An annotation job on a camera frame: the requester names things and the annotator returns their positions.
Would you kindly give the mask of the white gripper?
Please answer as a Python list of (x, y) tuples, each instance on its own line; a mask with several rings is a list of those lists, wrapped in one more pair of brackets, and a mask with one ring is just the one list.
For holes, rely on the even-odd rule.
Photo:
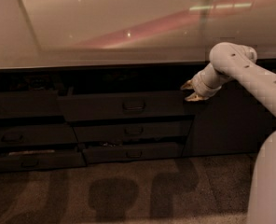
[(198, 72), (192, 81), (186, 81), (180, 88), (184, 90), (194, 90), (192, 94), (187, 96), (187, 102), (205, 101), (207, 98), (213, 97), (221, 89), (220, 76), (216, 72)]

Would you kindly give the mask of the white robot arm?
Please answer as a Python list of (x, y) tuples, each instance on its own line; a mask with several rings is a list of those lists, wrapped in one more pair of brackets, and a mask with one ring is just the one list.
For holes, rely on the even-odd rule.
[[(209, 64), (181, 89), (192, 90), (188, 102), (207, 100), (237, 80), (276, 118), (276, 74), (256, 64), (255, 49), (228, 42), (214, 45)], [(247, 224), (276, 224), (276, 131), (263, 143), (255, 161)]]

